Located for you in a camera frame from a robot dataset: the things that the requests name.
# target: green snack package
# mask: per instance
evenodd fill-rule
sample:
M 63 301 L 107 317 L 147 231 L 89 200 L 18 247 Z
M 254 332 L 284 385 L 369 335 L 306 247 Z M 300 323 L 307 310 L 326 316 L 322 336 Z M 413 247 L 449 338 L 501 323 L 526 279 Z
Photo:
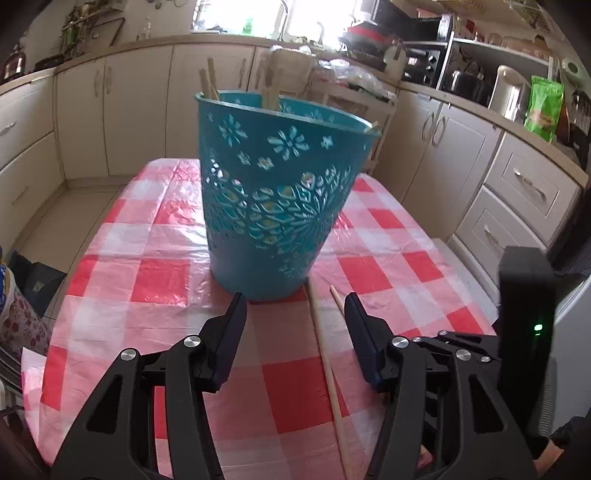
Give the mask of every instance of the green snack package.
M 556 131 L 562 102 L 564 85 L 543 77 L 531 78 L 530 107 L 525 128 L 550 142 Z

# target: teal plastic basket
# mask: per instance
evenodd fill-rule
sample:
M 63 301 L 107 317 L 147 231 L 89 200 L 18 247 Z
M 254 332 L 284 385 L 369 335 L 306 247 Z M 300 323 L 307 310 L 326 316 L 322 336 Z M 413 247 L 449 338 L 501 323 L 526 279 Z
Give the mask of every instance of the teal plastic basket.
M 197 94 L 212 273 L 249 300 L 302 285 L 380 133 L 340 110 L 280 97 Z

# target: red and white checkered tablecloth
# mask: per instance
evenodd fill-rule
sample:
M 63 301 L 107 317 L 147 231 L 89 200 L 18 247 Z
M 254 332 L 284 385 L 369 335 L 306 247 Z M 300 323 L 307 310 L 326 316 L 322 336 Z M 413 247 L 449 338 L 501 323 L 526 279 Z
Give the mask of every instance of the red and white checkered tablecloth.
M 379 182 L 363 174 L 314 264 L 310 284 L 353 469 L 361 479 L 383 407 L 361 376 L 329 285 L 343 294 L 356 291 L 370 314 L 409 337 L 492 329 L 423 230 Z M 166 350 L 223 313 L 231 298 L 209 269 L 199 161 L 149 163 L 116 201 L 80 261 L 51 337 L 40 401 L 38 391 L 31 395 L 35 401 L 25 398 L 28 418 L 38 418 L 34 429 L 44 459 L 53 462 L 121 350 Z M 25 393 L 30 378 L 25 371 Z M 344 479 L 303 288 L 280 302 L 248 304 L 229 380 L 217 394 L 205 395 L 226 479 Z M 163 389 L 156 400 L 158 463 L 171 476 Z

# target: faucet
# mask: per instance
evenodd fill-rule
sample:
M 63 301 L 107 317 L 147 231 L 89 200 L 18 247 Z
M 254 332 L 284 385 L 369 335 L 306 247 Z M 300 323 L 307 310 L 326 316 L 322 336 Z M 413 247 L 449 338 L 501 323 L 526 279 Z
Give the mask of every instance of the faucet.
M 287 3 L 285 0 L 281 0 L 283 4 L 283 8 L 285 8 L 285 20 L 283 21 L 283 25 L 281 26 L 281 32 L 279 33 L 279 41 L 283 41 L 283 34 L 285 33 L 285 26 L 287 25 L 287 19 L 289 18 L 289 11 L 290 9 L 287 8 Z
M 316 22 L 320 25 L 320 38 L 318 39 L 318 44 L 322 45 L 322 40 L 324 39 L 324 25 L 320 22 Z

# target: white kettle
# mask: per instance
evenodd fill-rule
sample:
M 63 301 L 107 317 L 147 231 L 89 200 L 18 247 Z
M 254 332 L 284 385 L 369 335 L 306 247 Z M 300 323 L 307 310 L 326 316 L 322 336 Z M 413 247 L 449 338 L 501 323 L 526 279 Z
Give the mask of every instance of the white kettle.
M 530 104 L 530 93 L 531 85 L 521 73 L 507 65 L 500 65 L 488 108 L 523 124 Z

